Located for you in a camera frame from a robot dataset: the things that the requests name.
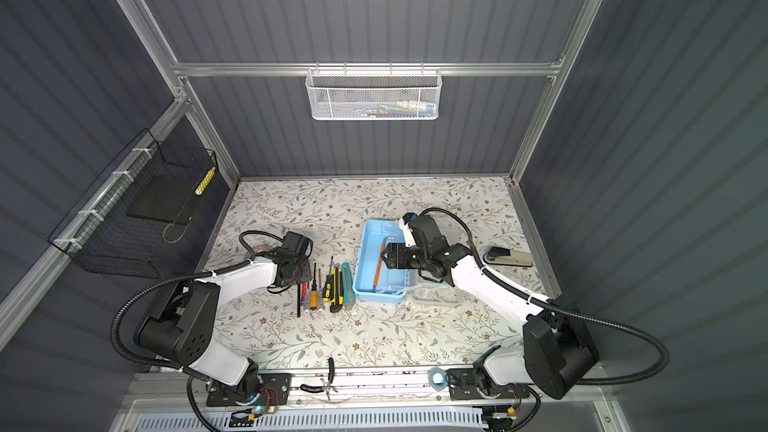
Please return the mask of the light blue plastic tool box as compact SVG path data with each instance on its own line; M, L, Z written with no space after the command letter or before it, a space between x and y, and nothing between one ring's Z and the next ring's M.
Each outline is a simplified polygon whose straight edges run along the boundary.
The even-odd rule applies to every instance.
M403 241L396 221L365 222L353 281L357 300L399 304L405 298L412 286L410 271L389 269L380 259L383 245Z

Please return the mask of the yellow black utility knife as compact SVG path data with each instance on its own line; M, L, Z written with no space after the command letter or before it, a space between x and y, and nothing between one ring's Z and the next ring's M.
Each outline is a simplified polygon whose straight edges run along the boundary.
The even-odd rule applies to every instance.
M330 273L326 276L323 291L323 302L327 304L331 313L338 313L343 308L344 292L342 282L341 265L338 263L333 264Z

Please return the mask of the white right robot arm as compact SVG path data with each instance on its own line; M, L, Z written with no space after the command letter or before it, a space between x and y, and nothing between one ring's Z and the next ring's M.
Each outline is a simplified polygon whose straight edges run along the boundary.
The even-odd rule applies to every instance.
M638 328L580 312L566 296L550 298L524 287L485 264L472 239L451 244L440 231L430 207L408 212L398 221L401 243L381 253L395 269L424 272L430 282L445 283L485 303L520 331L521 354L492 347L477 362L480 390L529 382L545 395L563 398L574 386L625 385L660 374L670 362L665 344ZM592 377L599 352L588 326L595 324L642 340L653 347L655 362L637 372L613 377Z

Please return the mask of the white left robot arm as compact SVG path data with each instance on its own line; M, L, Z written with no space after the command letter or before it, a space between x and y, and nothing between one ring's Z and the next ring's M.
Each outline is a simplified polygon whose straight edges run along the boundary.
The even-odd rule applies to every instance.
M217 311L255 290L280 294L308 282L314 243L296 232L277 236L259 230L240 233L238 241L246 250L244 261L162 279L128 299L110 326L114 350L137 364L209 381L236 403L251 404L264 396L258 365L214 337ZM123 343L121 326L127 312L148 295L152 300L134 332L135 345L152 353L145 357Z

